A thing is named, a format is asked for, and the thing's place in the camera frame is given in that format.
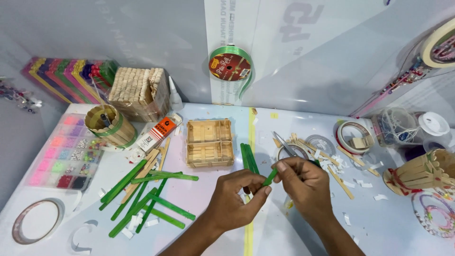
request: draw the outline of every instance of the scissor blade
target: scissor blade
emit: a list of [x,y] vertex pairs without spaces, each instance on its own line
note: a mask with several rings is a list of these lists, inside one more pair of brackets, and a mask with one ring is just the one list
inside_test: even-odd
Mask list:
[[275,135],[275,137],[277,138],[277,140],[284,146],[284,150],[286,150],[286,152],[290,155],[290,156],[294,156],[294,157],[297,157],[297,153],[295,153],[295,151],[286,143],[286,141],[280,137],[278,135],[278,133],[276,132],[273,132],[273,134]]

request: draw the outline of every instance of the green ribbon roll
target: green ribbon roll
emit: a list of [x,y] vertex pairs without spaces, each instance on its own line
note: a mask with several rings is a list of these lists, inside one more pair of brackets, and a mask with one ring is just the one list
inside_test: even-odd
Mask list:
[[[218,68],[218,64],[220,64],[220,62],[218,60],[215,60],[214,58],[217,57],[218,55],[231,55],[231,56],[232,55],[237,55],[240,58],[242,58],[239,63],[234,63],[235,64],[234,70],[232,70],[232,66],[227,66],[228,67],[227,69],[229,70],[228,72],[231,73],[231,76],[229,78],[228,77],[220,77],[219,75],[216,74],[216,70],[220,69],[220,68]],[[243,49],[241,49],[241,48],[239,48],[237,46],[232,46],[232,45],[222,46],[222,47],[217,48],[214,51],[212,51],[212,53],[210,54],[209,64],[208,64],[210,72],[214,76],[218,77],[219,79],[225,80],[225,81],[238,81],[241,78],[235,79],[235,80],[232,80],[232,78],[236,74],[240,74],[241,75],[243,73],[242,71],[239,72],[239,70],[241,70],[240,65],[242,64],[243,59],[245,59],[248,62],[247,64],[250,65],[250,68],[249,68],[249,71],[246,74],[246,76],[248,76],[248,79],[247,79],[246,83],[244,83],[244,85],[242,86],[242,88],[240,90],[240,93],[238,94],[238,98],[239,99],[242,98],[242,95],[245,92],[245,90],[248,88],[248,86],[249,86],[249,84],[251,82],[251,78],[253,76],[253,61],[251,59],[251,56],[246,51],[244,51]]]

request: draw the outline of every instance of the hand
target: hand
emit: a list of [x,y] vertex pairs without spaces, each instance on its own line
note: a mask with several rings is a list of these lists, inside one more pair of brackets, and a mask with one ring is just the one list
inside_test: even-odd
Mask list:
[[309,224],[334,218],[326,171],[300,157],[282,159],[275,166],[278,175],[273,181],[283,181],[284,191]]
[[[265,179],[248,169],[220,176],[207,210],[201,217],[207,225],[221,233],[250,224],[272,191],[269,186],[260,188]],[[237,194],[242,187],[255,191],[248,204],[244,204]]]

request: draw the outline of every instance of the popsicle stick pen holder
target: popsicle stick pen holder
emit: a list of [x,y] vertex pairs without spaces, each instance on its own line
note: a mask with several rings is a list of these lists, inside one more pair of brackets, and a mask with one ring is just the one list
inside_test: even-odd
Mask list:
[[[106,127],[100,115],[105,114],[110,121]],[[111,105],[99,105],[92,108],[85,117],[85,125],[97,137],[118,148],[128,148],[137,139],[137,131],[131,123]]]

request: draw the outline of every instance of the person's right hand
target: person's right hand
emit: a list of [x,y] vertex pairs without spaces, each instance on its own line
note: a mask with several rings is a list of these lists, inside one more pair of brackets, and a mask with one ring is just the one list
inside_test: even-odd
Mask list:
[[300,157],[284,158],[272,165],[274,167],[278,175],[273,181],[283,181],[284,191],[306,221],[312,224],[334,218],[326,171]]

